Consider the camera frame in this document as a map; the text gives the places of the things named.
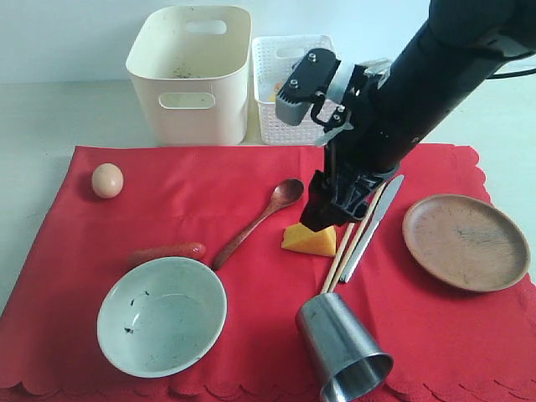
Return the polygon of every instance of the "brown plate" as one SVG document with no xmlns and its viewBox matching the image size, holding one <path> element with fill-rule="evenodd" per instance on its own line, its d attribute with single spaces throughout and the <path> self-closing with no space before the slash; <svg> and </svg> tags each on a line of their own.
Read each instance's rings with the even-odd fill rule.
<svg viewBox="0 0 536 402">
<path fill-rule="evenodd" d="M 475 198 L 442 194 L 422 199 L 406 213 L 403 233 L 425 270 L 461 289 L 506 289 L 528 271 L 528 242 L 519 228 Z"/>
</svg>

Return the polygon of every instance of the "butter knife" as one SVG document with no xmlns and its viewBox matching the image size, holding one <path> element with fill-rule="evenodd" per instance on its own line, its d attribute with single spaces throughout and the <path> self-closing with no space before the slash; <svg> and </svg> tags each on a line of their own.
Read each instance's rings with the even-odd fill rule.
<svg viewBox="0 0 536 402">
<path fill-rule="evenodd" d="M 367 246 L 369 245 L 374 232 L 378 228 L 381 220 L 384 218 L 385 213 L 387 212 L 387 209 L 393 202 L 394 197 L 398 193 L 400 185 L 402 184 L 403 181 L 404 181 L 404 175 L 400 174 L 399 176 L 391 180 L 390 183 L 385 188 L 384 193 L 379 198 L 378 206 L 374 210 L 372 219 L 370 220 L 370 224 L 368 225 L 367 230 L 365 231 L 361 240 L 358 242 L 358 245 L 356 246 L 355 250 L 350 256 L 348 263 L 344 267 L 344 271 L 341 274 L 341 278 L 340 278 L 341 282 L 348 283 L 348 281 L 350 281 L 350 278 L 352 277 L 353 272 L 358 266 L 358 263 L 361 260 L 361 257 L 363 257 L 363 253 L 367 249 Z"/>
</svg>

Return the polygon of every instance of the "white plastic basket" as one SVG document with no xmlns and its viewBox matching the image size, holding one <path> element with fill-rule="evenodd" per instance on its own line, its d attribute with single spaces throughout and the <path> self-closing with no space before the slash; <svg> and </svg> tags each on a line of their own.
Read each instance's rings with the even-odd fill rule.
<svg viewBox="0 0 536 402">
<path fill-rule="evenodd" d="M 275 86 L 284 82 L 292 66 L 310 49 L 334 51 L 332 40 L 326 35 L 265 36 L 253 39 L 253 82 L 255 100 L 259 106 L 260 136 L 269 145 L 313 144 L 322 133 L 322 127 L 311 120 L 309 112 L 300 126 L 288 126 L 276 117 L 276 104 L 271 100 Z M 327 100 L 319 117 L 327 120 L 334 105 Z"/>
<path fill-rule="evenodd" d="M 163 145 L 236 145 L 247 129 L 251 16 L 231 6 L 151 14 L 126 60 Z"/>
</svg>

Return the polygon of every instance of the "spoon handle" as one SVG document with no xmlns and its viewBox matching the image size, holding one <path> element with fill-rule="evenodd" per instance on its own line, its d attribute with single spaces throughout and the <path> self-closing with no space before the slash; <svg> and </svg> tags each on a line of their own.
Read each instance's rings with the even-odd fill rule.
<svg viewBox="0 0 536 402">
<path fill-rule="evenodd" d="M 212 269 L 217 271 L 221 266 L 232 256 L 232 254 L 238 249 L 239 245 L 250 235 L 250 233 L 268 216 L 272 215 L 278 210 L 269 205 L 257 219 L 248 224 L 240 233 L 236 235 L 214 258 Z"/>
</svg>

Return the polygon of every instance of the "white wall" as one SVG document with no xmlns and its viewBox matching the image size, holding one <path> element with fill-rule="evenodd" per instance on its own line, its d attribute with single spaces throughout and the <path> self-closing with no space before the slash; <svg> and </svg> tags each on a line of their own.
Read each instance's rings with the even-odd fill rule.
<svg viewBox="0 0 536 402">
<path fill-rule="evenodd" d="M 254 37 L 328 34 L 343 59 L 393 59 L 425 21 L 429 0 L 2 0 L 0 84 L 126 79 L 145 18 L 175 4 L 234 4 Z"/>
</svg>

